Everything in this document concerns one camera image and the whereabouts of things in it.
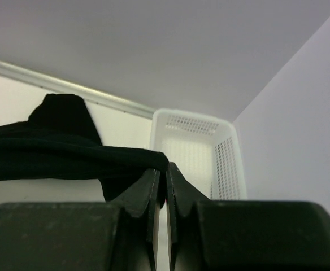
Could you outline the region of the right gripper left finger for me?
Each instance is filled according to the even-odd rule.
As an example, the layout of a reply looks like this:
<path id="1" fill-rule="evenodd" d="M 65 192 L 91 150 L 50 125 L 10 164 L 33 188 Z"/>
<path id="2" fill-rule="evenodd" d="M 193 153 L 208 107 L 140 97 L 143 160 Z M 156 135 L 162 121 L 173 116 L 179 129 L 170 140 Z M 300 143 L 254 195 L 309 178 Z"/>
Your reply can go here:
<path id="1" fill-rule="evenodd" d="M 0 204 L 0 270 L 155 270 L 160 172 L 108 203 Z"/>

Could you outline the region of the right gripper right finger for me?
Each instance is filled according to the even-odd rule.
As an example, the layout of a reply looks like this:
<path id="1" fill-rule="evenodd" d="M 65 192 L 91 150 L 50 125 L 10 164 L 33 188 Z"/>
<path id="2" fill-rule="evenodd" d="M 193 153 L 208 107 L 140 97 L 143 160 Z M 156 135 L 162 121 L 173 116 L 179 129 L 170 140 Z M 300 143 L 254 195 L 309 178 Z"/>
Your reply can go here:
<path id="1" fill-rule="evenodd" d="M 171 270 L 330 270 L 330 215 L 300 201 L 211 200 L 166 173 Z"/>

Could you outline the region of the black t shirt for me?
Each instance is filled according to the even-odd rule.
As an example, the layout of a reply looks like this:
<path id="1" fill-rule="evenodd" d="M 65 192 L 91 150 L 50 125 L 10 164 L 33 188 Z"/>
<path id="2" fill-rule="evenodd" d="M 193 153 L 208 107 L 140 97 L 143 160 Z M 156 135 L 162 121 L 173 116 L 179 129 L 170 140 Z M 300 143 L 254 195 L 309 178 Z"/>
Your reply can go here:
<path id="1" fill-rule="evenodd" d="M 26 121 L 0 126 L 0 181 L 97 179 L 111 201 L 148 169 L 165 173 L 165 154 L 104 146 L 84 100 L 48 94 Z"/>

